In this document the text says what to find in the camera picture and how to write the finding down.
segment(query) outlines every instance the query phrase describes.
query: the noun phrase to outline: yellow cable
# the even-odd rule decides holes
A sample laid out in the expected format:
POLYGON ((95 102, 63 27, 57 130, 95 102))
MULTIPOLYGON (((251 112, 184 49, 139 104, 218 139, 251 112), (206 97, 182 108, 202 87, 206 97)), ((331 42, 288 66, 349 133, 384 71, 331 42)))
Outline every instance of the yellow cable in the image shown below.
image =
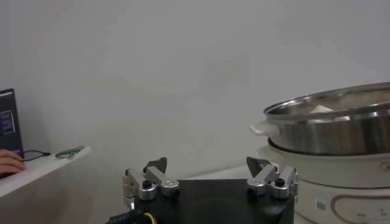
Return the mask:
POLYGON ((148 213, 148 212, 145 212, 144 215, 148 216, 148 217, 151 219, 152 224, 156 224, 156 222, 154 221, 154 217, 153 217, 152 214, 150 214, 150 213, 148 213))

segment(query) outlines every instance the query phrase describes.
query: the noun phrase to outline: white electric cooker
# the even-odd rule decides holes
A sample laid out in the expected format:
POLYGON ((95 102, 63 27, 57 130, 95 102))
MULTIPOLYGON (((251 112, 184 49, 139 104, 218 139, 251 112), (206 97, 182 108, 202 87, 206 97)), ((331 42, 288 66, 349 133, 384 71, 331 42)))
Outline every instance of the white electric cooker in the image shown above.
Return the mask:
POLYGON ((300 97, 264 113, 251 129, 269 137, 261 158, 299 172, 297 224, 390 223, 390 83, 300 97))

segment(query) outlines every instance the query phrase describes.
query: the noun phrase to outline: pot handle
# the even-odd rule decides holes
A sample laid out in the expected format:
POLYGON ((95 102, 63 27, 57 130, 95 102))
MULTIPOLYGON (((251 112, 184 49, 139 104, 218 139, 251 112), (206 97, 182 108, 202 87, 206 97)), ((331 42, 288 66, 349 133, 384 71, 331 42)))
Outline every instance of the pot handle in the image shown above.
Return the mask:
POLYGON ((250 130, 257 136, 275 136, 280 134, 278 126, 269 123, 268 121, 260 121, 259 123, 250 126, 250 130))

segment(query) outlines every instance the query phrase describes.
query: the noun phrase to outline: black knob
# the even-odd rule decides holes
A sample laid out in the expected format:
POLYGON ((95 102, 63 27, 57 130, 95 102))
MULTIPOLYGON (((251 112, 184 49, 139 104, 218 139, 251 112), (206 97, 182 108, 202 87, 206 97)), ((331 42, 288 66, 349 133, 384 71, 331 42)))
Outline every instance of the black knob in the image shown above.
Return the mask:
POLYGON ((277 186, 277 187, 283 187, 285 185, 285 183, 286 182, 281 178, 278 178, 275 180, 275 186, 277 186))
POLYGON ((142 182, 143 189, 148 189, 148 188, 151 188, 152 186, 153 186, 153 182, 151 182, 150 180, 144 180, 142 182))
POLYGON ((172 198, 173 199, 176 199, 176 198, 178 198, 179 197, 179 195, 180 195, 180 191, 178 190, 178 189, 174 189, 173 191, 172 191, 172 198))
POLYGON ((252 188, 249 188, 247 190, 247 194, 248 194, 249 199, 251 199, 251 200, 254 200, 254 199, 257 198, 256 191, 254 189, 252 189, 252 188))

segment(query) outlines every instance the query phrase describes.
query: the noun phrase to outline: green object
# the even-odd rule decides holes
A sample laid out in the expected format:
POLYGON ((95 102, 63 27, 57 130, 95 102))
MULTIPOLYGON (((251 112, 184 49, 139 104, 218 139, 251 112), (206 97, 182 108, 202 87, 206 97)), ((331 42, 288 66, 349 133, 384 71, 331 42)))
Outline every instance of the green object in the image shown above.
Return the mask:
POLYGON ((72 157, 74 157, 74 155, 78 154, 84 148, 85 147, 81 145, 81 146, 78 146, 74 149, 68 149, 68 150, 65 150, 65 151, 62 151, 62 152, 55 154, 55 157, 58 159, 72 158, 72 157))

